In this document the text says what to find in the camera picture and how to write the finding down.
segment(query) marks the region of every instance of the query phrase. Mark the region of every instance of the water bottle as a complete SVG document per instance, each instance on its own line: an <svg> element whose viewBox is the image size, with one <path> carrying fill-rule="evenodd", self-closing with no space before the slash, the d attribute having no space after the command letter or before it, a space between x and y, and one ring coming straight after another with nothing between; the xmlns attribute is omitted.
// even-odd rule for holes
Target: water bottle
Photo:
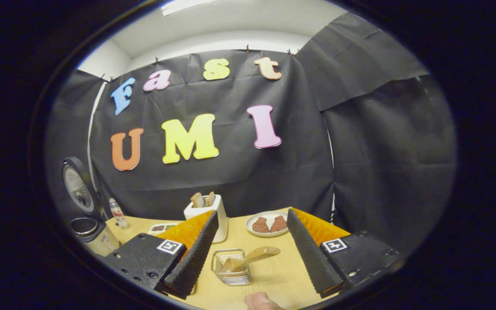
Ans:
<svg viewBox="0 0 496 310"><path fill-rule="evenodd" d="M118 222L118 225L120 225L122 229L128 229L130 227L130 224L126 221L126 218L122 213L122 208L120 208L118 202L116 202L114 198L108 199L108 202L110 211L112 212L112 215L114 215L114 218L116 218L116 222Z"/></svg>

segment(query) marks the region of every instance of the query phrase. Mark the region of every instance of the pink letter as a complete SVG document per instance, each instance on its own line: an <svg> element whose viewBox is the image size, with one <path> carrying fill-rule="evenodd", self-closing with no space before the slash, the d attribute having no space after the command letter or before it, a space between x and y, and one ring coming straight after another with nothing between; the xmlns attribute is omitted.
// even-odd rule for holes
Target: pink letter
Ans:
<svg viewBox="0 0 496 310"><path fill-rule="evenodd" d="M256 149L278 146L282 142L281 138L275 135L271 122L271 111L273 111L273 107L270 105L256 105L246 109L246 112L252 115L254 125L256 125L257 139L254 142Z"/></svg>
<svg viewBox="0 0 496 310"><path fill-rule="evenodd" d="M163 90L170 84L171 71L160 70L151 74L148 78L150 80L146 81L143 89L147 92L151 90Z"/></svg>

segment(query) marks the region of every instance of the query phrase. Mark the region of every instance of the letter f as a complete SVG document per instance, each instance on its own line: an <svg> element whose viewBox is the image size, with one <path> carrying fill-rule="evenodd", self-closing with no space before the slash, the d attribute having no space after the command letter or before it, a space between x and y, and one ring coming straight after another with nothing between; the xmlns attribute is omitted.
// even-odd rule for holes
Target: letter f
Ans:
<svg viewBox="0 0 496 310"><path fill-rule="evenodd" d="M132 90L131 86L135 83L134 78L129 78L124 84L120 85L114 92L110 95L114 98L114 103L116 103L116 112L114 114L118 115L120 112L124 111L125 108L130 104L130 100L126 97L131 96Z"/></svg>

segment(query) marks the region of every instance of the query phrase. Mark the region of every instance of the wooden spoon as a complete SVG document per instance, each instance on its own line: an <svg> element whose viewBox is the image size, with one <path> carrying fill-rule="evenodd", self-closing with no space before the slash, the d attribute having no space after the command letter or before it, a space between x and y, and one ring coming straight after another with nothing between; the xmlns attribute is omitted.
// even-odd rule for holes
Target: wooden spoon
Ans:
<svg viewBox="0 0 496 310"><path fill-rule="evenodd" d="M221 269L222 273L237 273L243 271L246 265L254 261L266 259L281 253L281 249L275 247L260 247L248 253L245 259L228 258Z"/></svg>

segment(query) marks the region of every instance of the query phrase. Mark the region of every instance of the metal basket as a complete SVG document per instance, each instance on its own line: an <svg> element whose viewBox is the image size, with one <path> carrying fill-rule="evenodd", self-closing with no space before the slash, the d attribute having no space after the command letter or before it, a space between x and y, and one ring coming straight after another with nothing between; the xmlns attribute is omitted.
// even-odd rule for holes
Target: metal basket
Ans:
<svg viewBox="0 0 496 310"><path fill-rule="evenodd" d="M242 249L225 249L215 251L212 256L212 271L224 284L230 286L248 285L252 283L250 277L250 269L246 265L246 269L236 273L222 273L223 264L228 258L244 259L244 251Z"/></svg>

